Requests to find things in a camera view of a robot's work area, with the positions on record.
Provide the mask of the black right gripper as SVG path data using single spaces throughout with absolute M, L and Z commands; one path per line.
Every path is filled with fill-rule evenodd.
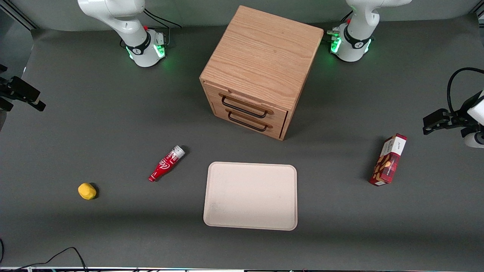
M 11 86 L 0 86 L 0 110 L 10 112 L 14 106 L 12 102 L 17 99 L 16 95 L 31 102 L 31 106 L 36 110 L 45 110 L 46 104 L 39 100 L 40 91 L 18 76 L 11 78 Z

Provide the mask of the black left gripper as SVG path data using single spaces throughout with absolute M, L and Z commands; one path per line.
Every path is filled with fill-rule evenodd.
M 448 107 L 451 115 L 461 126 L 474 127 L 484 125 L 484 97 L 483 91 L 479 91 L 467 99 L 461 108 L 455 111 L 451 103 L 451 95 L 448 91 Z M 429 135 L 433 131 L 439 130 L 441 124 L 449 124 L 450 116 L 448 110 L 440 108 L 425 116 L 423 119 L 422 132 Z

